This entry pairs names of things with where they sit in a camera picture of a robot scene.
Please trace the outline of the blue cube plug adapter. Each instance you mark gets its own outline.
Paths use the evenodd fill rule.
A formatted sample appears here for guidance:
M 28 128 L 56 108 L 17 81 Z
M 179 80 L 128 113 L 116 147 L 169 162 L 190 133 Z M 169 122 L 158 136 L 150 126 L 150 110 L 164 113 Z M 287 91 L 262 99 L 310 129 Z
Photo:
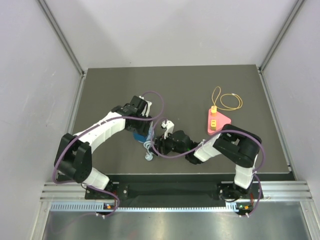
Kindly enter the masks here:
M 141 134 L 138 134 L 138 133 L 133 133 L 133 138 L 138 141 L 139 143 L 145 143 L 147 141 L 147 136 L 143 136 Z

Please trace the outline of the pink triangular power strip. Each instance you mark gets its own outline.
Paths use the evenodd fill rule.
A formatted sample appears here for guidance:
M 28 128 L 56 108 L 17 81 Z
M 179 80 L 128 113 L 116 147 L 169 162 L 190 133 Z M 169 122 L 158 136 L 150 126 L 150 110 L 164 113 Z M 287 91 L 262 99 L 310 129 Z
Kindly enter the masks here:
M 212 122 L 215 122 L 215 128 L 212 127 Z M 212 115 L 211 109 L 208 110 L 207 118 L 207 133 L 208 135 L 213 135 L 215 132 L 222 130 L 224 125 L 231 124 L 232 120 L 226 115 L 216 112 L 215 115 Z

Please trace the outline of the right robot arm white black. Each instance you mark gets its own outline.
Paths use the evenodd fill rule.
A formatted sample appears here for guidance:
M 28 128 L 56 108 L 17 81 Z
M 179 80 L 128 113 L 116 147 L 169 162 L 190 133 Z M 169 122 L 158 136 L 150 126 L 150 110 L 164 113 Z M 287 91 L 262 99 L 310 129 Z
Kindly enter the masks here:
M 210 139 L 195 142 L 183 131 L 165 132 L 156 137 L 148 150 L 156 156 L 177 153 L 193 165 L 223 155 L 235 164 L 232 199 L 245 198 L 252 191 L 255 163 L 261 151 L 259 136 L 231 124 L 225 124 Z

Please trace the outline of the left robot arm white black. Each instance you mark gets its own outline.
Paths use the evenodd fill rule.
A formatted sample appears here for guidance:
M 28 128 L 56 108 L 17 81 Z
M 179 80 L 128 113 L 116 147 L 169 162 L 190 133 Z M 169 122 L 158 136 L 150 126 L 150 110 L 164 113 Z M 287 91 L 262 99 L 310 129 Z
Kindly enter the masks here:
M 54 174 L 61 172 L 68 181 L 89 185 L 102 198 L 114 191 L 108 176 L 93 167 L 92 154 L 106 140 L 123 130 L 147 137 L 151 126 L 152 102 L 134 96 L 124 106 L 114 107 L 103 119 L 77 134 L 62 136 L 54 161 Z

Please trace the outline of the light blue round power strip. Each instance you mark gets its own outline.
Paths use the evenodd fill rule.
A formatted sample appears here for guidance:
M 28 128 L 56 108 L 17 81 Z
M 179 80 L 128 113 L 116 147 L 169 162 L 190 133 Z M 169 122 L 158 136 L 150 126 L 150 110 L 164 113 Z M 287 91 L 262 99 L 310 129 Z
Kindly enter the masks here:
M 154 153 L 152 152 L 152 147 L 151 147 L 151 142 L 153 140 L 152 134 L 154 133 L 153 131 L 153 123 L 150 125 L 150 128 L 148 130 L 148 135 L 145 139 L 145 142 L 143 143 L 143 147 L 146 149 L 145 153 L 145 159 L 147 161 L 152 161 L 154 157 Z

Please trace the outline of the yellow charger with cable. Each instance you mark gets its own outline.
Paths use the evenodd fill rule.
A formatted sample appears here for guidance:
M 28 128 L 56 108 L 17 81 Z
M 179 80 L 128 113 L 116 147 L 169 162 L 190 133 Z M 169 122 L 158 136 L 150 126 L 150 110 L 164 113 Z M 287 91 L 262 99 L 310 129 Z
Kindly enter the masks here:
M 217 107 L 215 105 L 210 108 L 210 116 L 215 117 L 217 115 Z

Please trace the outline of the yellow two-port USB charger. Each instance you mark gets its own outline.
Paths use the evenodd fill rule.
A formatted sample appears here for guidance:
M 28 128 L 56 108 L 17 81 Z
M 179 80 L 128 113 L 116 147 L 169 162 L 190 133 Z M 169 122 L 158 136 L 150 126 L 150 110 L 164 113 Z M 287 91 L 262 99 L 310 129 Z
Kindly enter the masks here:
M 217 130 L 217 120 L 216 119 L 212 119 L 210 121 L 210 130 L 211 131 L 216 131 Z

